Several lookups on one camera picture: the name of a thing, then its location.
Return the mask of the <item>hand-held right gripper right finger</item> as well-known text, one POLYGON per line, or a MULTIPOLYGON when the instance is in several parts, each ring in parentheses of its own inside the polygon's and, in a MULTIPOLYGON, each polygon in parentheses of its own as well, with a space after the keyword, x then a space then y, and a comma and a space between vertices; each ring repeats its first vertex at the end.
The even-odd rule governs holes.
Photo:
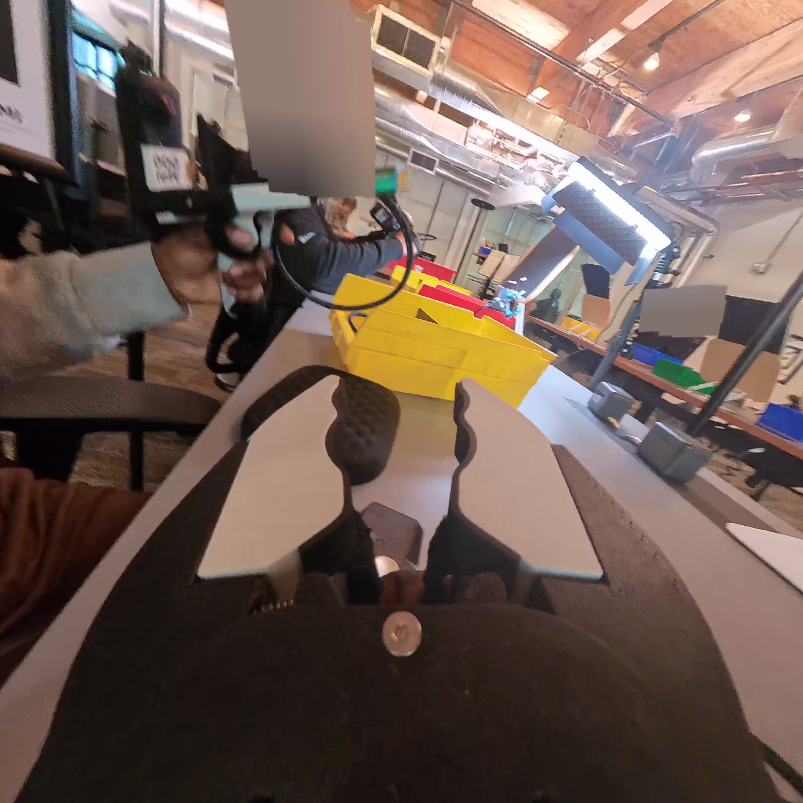
POLYGON ((600 583, 605 572, 555 450, 516 408, 472 379, 455 387, 447 573, 494 573, 510 601, 544 578, 600 583))

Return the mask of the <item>black HDMI switch box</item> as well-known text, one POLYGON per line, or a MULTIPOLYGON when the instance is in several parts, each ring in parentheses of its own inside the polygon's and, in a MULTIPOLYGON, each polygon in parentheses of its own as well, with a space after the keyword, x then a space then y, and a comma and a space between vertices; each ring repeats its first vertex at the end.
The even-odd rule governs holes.
POLYGON ((377 502, 369 504, 361 517, 369 529, 379 577, 417 568, 423 529, 416 519, 377 502))

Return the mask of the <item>person's left forearm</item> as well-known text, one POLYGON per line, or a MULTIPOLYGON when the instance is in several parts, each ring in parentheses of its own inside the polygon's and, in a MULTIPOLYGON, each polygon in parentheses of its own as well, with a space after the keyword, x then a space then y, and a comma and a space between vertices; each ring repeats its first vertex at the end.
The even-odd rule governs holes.
POLYGON ((132 332, 186 318, 151 246, 1 262, 1 379, 21 381, 107 353, 132 332))

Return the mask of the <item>person's left hand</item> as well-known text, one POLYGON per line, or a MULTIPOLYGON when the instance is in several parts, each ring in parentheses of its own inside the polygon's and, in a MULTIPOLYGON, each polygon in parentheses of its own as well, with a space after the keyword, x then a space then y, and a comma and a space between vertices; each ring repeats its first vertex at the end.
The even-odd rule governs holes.
POLYGON ((264 298, 273 267, 266 251, 255 259, 234 260, 220 271, 217 250, 201 226, 179 227, 150 247, 163 281, 180 303, 203 303, 223 288, 236 303, 255 304, 264 298))

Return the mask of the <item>window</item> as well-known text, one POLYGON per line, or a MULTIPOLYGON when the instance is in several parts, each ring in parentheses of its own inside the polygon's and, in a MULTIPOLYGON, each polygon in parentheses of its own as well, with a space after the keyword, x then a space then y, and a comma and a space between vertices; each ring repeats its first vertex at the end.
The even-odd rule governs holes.
POLYGON ((115 95, 116 77, 125 65, 121 47, 106 31, 79 26, 72 31, 75 70, 115 95))

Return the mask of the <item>black quilted pouch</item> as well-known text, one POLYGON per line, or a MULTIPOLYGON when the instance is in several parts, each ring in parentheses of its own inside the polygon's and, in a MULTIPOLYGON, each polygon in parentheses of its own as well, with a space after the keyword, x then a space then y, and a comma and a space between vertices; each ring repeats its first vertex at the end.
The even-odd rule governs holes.
POLYGON ((289 373, 246 410, 239 427, 240 439, 245 441, 267 418, 327 376, 340 380, 340 412, 333 436, 336 457, 352 486, 367 484, 386 468, 401 407, 391 390, 345 370, 312 365, 289 373))

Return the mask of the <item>black office chair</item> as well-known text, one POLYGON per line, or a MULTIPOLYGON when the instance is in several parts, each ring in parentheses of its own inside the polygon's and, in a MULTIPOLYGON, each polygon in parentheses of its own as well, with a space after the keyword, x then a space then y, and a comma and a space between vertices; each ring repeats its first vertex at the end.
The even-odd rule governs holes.
POLYGON ((1 430, 36 478, 66 482, 84 437, 128 435, 128 486, 144 489, 144 436, 197 436, 221 403, 198 392, 112 377, 46 376, 2 383, 1 430))

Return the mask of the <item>red plastic bin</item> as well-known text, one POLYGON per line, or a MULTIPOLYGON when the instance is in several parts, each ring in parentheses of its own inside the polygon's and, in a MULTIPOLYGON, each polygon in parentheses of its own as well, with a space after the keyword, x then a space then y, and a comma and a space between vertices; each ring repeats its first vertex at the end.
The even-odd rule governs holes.
MULTIPOLYGON (((414 265, 414 271, 421 272, 427 276, 434 277, 438 280, 445 281, 449 284, 454 283, 455 276, 457 276, 458 273, 456 269, 449 268, 448 266, 443 266, 439 263, 434 263, 420 256, 414 258, 413 265, 414 265)), ((399 259, 392 263, 389 263, 384 268, 381 268, 380 273, 383 273, 383 275, 391 276, 393 271, 395 271, 397 268, 404 271, 406 267, 407 267, 407 261, 405 259, 399 259)))
POLYGON ((491 308, 490 305, 482 300, 459 290, 450 289, 446 284, 437 284, 436 286, 424 284, 419 287, 417 295, 462 308, 471 312, 477 319, 482 319, 483 317, 492 318, 511 330, 516 326, 515 316, 506 316, 504 312, 491 308))

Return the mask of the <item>wooden table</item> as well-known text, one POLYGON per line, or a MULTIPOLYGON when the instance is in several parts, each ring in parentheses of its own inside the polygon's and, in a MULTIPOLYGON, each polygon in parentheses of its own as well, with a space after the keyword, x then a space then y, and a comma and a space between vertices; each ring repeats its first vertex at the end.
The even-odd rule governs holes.
MULTIPOLYGON (((550 332, 553 336, 562 340, 567 340, 580 349, 585 349, 597 356, 606 356, 607 349, 603 345, 598 345, 593 340, 577 334, 574 331, 564 329, 561 326, 548 323, 546 321, 528 317, 527 321, 533 323, 535 326, 550 332)), ((676 386, 668 380, 653 375, 649 367, 629 358, 617 356, 614 359, 614 366, 622 371, 625 371, 630 376, 636 377, 639 381, 649 384, 650 386, 661 391, 662 394, 668 394, 676 399, 679 399, 687 404, 692 405, 694 409, 701 410, 704 405, 710 400, 708 396, 703 396, 689 389, 676 386)), ((722 405, 714 413, 714 417, 727 422, 733 427, 737 427, 750 436, 764 442, 772 447, 782 450, 786 454, 796 458, 802 459, 802 446, 800 442, 789 440, 788 438, 774 434, 772 431, 757 425, 752 419, 743 416, 741 413, 729 409, 727 406, 722 405)))

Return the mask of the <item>wooden board easel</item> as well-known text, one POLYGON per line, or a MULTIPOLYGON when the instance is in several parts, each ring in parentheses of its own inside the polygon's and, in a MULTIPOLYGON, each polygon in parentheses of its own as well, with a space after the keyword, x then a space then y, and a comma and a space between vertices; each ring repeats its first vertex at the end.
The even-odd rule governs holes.
POLYGON ((492 250, 478 269, 481 299, 490 299, 511 276, 519 265, 521 256, 509 254, 498 249, 492 250))

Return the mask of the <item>tilted black board on stand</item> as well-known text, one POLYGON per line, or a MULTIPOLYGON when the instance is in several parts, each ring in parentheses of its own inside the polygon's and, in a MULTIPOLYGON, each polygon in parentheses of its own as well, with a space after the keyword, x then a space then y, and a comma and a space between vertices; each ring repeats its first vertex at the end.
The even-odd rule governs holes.
POLYGON ((569 265, 579 246, 558 226, 553 226, 523 257, 504 281, 498 282, 496 297, 518 293, 529 302, 569 265))

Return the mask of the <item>black slanted pole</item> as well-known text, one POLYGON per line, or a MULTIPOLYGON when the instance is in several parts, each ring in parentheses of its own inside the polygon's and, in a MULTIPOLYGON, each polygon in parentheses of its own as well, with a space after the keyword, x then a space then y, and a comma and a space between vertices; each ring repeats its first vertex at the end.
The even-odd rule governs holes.
POLYGON ((718 413, 720 407, 727 400, 728 395, 736 388, 743 376, 765 347, 772 340, 785 320, 792 314, 802 298, 802 274, 791 283, 774 310, 768 312, 764 321, 748 339, 743 352, 737 357, 724 378, 719 382, 715 391, 704 404, 693 422, 687 427, 687 434, 691 438, 700 437, 705 425, 718 413))

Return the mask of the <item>white air vent unit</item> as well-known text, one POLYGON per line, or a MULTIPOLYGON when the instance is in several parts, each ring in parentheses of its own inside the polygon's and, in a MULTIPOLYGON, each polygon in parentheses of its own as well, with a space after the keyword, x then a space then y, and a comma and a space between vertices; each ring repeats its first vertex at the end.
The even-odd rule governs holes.
POLYGON ((441 49, 441 37, 435 33, 377 4, 373 8, 371 35, 376 52, 421 74, 434 72, 441 49))

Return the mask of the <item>cardboard box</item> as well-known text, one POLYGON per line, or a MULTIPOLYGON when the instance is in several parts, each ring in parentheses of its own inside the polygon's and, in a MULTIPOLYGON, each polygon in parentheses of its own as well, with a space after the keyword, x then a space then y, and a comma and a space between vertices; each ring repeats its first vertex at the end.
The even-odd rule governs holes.
MULTIPOLYGON (((708 342, 703 350, 699 374, 707 383, 721 382, 745 347, 719 338, 708 342)), ((768 352, 760 353, 740 377, 736 390, 748 401, 769 402, 780 373, 780 358, 768 352)))

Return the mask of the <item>black floor lamp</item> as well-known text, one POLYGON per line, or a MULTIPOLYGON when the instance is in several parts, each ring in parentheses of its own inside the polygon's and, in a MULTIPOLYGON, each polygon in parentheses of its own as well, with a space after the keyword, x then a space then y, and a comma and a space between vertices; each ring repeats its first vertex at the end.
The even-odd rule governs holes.
POLYGON ((484 237, 483 231, 487 220, 487 216, 489 215, 489 213, 493 212, 496 209, 496 207, 494 204, 490 203, 487 199, 482 199, 477 197, 473 198, 471 200, 471 203, 478 209, 474 230, 471 235, 474 246, 472 254, 475 260, 475 265, 473 267, 474 273, 471 274, 471 278, 475 279, 476 278, 475 274, 477 274, 479 268, 483 266, 484 261, 491 252, 491 247, 487 245, 487 239, 484 237))

